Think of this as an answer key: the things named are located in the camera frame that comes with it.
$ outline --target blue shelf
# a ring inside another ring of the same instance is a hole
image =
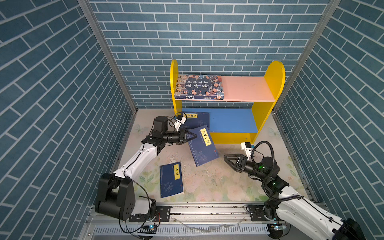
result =
[[[257,133],[251,109],[183,108],[183,111],[209,113],[210,132]]]

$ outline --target bookshelf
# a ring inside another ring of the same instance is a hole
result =
[[[175,99],[179,69],[173,59],[170,67],[170,87],[175,114],[180,111],[209,112],[210,133],[214,143],[254,143],[284,87],[285,68],[273,61],[264,77],[222,76],[224,100]],[[183,108],[182,101],[253,102],[251,109]]]

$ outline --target yellow label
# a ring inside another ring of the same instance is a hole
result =
[[[180,179],[180,169],[178,164],[173,165],[173,172],[175,173],[175,180]]]
[[[187,118],[197,118],[197,113],[186,113]]]
[[[206,146],[211,145],[212,143],[211,143],[211,140],[209,139],[207,130],[205,128],[203,128],[203,129],[200,129],[200,132],[201,132],[201,135],[203,136],[205,145]]]

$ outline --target illustrated book cover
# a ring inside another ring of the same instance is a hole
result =
[[[181,163],[175,162],[160,166],[160,197],[184,193]]]
[[[224,99],[221,76],[179,75],[177,77],[176,99]]]
[[[206,125],[209,130],[209,113],[202,112],[183,112],[187,117],[184,124],[180,126],[181,129],[194,129]]]
[[[197,167],[219,157],[207,125],[189,131],[197,135],[197,138],[188,142]]]

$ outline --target blue book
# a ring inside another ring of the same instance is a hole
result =
[[[160,166],[160,197],[184,193],[181,163]]]
[[[187,120],[183,123],[181,129],[194,129],[207,125],[209,130],[209,113],[202,112],[183,112],[187,115]]]
[[[219,157],[215,144],[212,142],[207,125],[189,130],[197,135],[197,138],[189,141],[196,167],[210,162]]]

